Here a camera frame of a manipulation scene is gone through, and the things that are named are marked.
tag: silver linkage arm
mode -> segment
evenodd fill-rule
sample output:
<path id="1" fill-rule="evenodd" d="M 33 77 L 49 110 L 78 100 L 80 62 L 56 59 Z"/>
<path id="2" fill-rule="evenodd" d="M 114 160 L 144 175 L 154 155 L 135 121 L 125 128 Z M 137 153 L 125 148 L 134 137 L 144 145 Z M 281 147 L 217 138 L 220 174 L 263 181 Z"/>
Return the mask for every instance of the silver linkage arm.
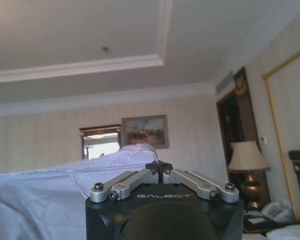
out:
<path id="1" fill-rule="evenodd" d="M 122 200 L 130 196 L 140 184 L 154 184 L 159 181 L 159 175 L 154 169 L 143 169 L 122 182 L 114 184 L 109 193 L 112 200 Z"/>
<path id="2" fill-rule="evenodd" d="M 102 182 L 97 182 L 94 184 L 94 187 L 90 190 L 90 200 L 94 203 L 101 203 L 108 198 L 108 194 L 111 191 L 111 187 L 120 182 L 124 181 L 125 179 L 131 177 L 135 173 L 133 171 L 125 171 L 120 175 L 116 176 L 115 178 L 107 181 L 105 184 Z"/>
<path id="3" fill-rule="evenodd" d="M 166 169 L 162 175 L 165 184 L 182 183 L 196 192 L 197 196 L 205 200 L 214 200 L 219 197 L 219 193 L 214 185 L 197 179 L 189 173 L 180 169 Z"/>
<path id="4" fill-rule="evenodd" d="M 221 199 L 227 203 L 236 203 L 239 200 L 239 190 L 236 189 L 233 183 L 221 183 L 211 179 L 208 176 L 203 175 L 198 171 L 189 172 L 190 175 L 200 179 L 201 181 L 205 181 L 211 185 L 214 185 L 219 192 Z"/>

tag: white cloth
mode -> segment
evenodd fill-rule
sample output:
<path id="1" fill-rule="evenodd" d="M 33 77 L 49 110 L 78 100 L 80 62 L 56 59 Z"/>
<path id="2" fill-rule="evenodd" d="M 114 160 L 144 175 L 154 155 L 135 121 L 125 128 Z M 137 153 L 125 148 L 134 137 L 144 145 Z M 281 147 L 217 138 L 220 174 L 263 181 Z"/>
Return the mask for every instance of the white cloth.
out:
<path id="1" fill-rule="evenodd" d="M 242 235 L 242 240 L 267 240 L 267 239 L 260 234 L 246 233 Z"/>
<path id="2" fill-rule="evenodd" d="M 269 240 L 300 240 L 300 224 L 273 230 L 266 237 Z"/>
<path id="3" fill-rule="evenodd" d="M 85 240 L 85 200 L 94 183 L 157 160 L 153 148 L 137 144 L 93 160 L 0 174 L 0 240 Z"/>

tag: ceiling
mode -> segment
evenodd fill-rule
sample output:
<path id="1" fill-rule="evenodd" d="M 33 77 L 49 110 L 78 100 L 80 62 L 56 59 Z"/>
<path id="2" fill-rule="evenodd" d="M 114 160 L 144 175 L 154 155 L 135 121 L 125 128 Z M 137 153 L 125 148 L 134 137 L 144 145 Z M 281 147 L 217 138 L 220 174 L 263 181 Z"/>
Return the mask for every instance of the ceiling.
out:
<path id="1" fill-rule="evenodd" d="M 0 104 L 208 82 L 274 4 L 1 0 Z"/>

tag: telephone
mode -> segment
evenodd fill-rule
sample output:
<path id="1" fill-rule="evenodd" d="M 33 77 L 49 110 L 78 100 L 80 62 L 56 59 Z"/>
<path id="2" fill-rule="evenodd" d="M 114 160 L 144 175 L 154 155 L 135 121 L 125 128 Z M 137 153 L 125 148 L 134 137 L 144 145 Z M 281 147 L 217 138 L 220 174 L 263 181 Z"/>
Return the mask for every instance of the telephone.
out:
<path id="1" fill-rule="evenodd" d="M 268 203 L 262 209 L 261 214 L 276 223 L 289 222 L 292 220 L 291 210 L 277 201 Z"/>

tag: framed painting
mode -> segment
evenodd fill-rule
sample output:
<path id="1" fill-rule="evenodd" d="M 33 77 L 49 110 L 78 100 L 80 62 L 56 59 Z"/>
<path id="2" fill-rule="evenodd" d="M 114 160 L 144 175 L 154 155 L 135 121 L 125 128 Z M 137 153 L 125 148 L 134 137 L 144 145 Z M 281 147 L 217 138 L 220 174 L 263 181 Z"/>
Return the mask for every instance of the framed painting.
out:
<path id="1" fill-rule="evenodd" d="M 166 115 L 122 119 L 122 145 L 150 144 L 155 149 L 169 147 Z"/>

